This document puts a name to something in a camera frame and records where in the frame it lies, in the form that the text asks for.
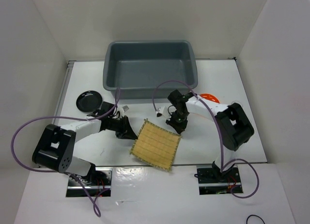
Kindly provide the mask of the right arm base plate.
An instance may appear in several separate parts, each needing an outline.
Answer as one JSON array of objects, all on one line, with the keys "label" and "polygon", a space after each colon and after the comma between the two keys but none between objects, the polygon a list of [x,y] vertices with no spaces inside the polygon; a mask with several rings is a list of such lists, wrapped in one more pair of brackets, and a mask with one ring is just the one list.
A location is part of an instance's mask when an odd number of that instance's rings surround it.
[{"label": "right arm base plate", "polygon": [[234,166],[221,178],[216,178],[211,165],[198,165],[194,177],[198,181],[199,195],[243,193],[241,178],[237,166]]}]

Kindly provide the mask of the woven bamboo placemat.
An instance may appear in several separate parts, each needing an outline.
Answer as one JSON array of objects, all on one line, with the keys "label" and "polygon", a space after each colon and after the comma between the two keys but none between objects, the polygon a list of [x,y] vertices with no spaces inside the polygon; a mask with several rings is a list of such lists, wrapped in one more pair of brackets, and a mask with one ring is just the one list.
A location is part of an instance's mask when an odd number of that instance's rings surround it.
[{"label": "woven bamboo placemat", "polygon": [[140,161],[169,172],[181,140],[181,135],[144,120],[129,153]]}]

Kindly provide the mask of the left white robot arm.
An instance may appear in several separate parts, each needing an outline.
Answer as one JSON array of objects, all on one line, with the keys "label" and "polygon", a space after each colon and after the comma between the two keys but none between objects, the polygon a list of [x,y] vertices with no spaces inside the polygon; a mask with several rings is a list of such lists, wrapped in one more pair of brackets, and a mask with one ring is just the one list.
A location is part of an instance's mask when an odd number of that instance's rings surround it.
[{"label": "left white robot arm", "polygon": [[91,118],[88,121],[75,121],[62,126],[47,125],[32,161],[58,173],[79,177],[85,185],[103,180],[105,174],[96,170],[95,164],[73,156],[74,146],[78,141],[103,130],[114,131],[118,139],[136,140],[138,137],[124,115],[126,108],[103,102],[100,109],[88,115]]}]

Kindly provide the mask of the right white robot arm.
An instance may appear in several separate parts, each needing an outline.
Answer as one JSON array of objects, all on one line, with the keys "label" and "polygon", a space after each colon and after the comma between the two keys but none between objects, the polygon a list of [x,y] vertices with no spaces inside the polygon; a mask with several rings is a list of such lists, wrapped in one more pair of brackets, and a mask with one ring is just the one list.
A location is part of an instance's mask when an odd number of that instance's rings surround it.
[{"label": "right white robot arm", "polygon": [[254,135],[254,128],[241,105],[220,104],[192,92],[183,95],[178,90],[169,94],[168,101],[175,111],[169,114],[166,124],[178,134],[185,131],[190,114],[198,114],[215,123],[220,155],[212,163],[212,176],[218,182],[224,181],[233,168],[234,153]]}]

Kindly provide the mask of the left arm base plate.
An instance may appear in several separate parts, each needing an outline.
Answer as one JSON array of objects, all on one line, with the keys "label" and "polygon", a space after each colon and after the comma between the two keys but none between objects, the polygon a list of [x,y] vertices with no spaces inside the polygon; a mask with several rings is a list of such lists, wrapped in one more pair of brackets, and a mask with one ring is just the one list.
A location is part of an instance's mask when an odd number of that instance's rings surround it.
[{"label": "left arm base plate", "polygon": [[[95,198],[97,195],[100,197],[111,196],[111,184],[112,184],[112,167],[97,167],[97,173],[99,178],[92,179],[91,182],[83,179],[81,176],[77,176],[81,183],[85,186],[85,189],[91,197]],[[82,186],[73,178],[69,177],[66,197],[87,197]]]}]

